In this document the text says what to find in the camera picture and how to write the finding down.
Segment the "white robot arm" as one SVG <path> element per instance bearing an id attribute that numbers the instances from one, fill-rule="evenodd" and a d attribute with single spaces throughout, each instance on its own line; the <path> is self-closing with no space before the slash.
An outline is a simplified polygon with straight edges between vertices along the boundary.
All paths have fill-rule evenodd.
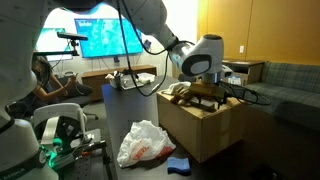
<path id="1" fill-rule="evenodd" d="M 0 106 L 22 99 L 36 87 L 31 70 L 36 41 L 56 8 L 87 14 L 105 3 L 145 35 L 153 36 L 172 62 L 187 76 L 202 75 L 209 82 L 222 71 L 223 39 L 206 34 L 190 46 L 166 24 L 162 0 L 0 0 Z M 1 180 L 59 180 L 44 160 L 31 123 L 1 111 Z"/>

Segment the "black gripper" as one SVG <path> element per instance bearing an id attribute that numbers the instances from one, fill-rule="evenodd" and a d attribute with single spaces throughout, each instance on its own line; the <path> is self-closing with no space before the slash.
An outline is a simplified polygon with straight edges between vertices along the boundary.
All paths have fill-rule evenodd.
<path id="1" fill-rule="evenodd" d="M 226 91 L 215 84 L 193 82 L 189 87 L 189 91 L 199 100 L 202 98 L 210 98 L 219 104 L 226 103 Z"/>

